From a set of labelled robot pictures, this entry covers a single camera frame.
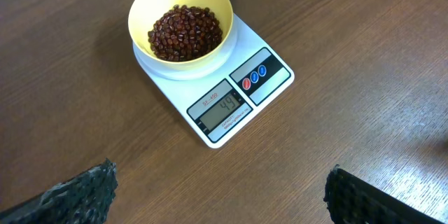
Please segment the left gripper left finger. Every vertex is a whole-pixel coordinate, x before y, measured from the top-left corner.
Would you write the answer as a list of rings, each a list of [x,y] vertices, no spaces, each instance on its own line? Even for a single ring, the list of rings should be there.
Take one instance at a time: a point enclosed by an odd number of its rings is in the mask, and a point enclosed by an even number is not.
[[[106,159],[68,181],[2,211],[1,222],[105,223],[116,197],[116,175],[116,163]]]

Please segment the red beans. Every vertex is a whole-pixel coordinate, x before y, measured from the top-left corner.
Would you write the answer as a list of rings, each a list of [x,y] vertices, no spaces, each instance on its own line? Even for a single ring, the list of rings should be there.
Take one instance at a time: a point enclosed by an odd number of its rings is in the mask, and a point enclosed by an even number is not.
[[[209,54],[223,40],[223,30],[209,8],[175,5],[148,32],[150,49],[168,62],[196,60]]]

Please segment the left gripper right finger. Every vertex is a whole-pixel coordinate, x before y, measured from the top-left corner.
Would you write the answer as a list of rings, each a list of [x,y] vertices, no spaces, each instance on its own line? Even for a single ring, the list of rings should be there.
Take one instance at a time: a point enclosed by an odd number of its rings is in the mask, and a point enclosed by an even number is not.
[[[442,224],[335,165],[326,179],[325,196],[337,224]]]

